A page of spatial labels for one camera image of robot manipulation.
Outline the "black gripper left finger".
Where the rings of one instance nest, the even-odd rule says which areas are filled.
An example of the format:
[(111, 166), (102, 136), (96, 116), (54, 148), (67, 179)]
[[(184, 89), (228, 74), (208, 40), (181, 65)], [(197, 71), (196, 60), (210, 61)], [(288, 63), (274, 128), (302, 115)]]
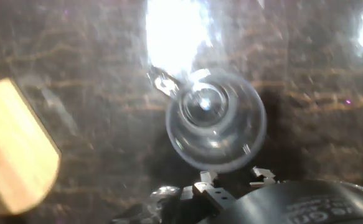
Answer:
[(204, 197), (218, 211), (229, 208), (236, 201), (236, 198), (225, 189), (214, 187), (214, 182), (209, 171), (200, 172), (200, 181), (193, 185), (193, 193)]

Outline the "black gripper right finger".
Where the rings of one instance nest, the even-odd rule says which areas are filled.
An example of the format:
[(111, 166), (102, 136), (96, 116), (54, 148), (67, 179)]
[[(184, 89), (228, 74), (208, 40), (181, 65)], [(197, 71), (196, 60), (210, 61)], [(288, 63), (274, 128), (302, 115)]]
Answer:
[(252, 172), (256, 181), (250, 182), (251, 187), (266, 187), (276, 184), (276, 175), (271, 170), (254, 167)]

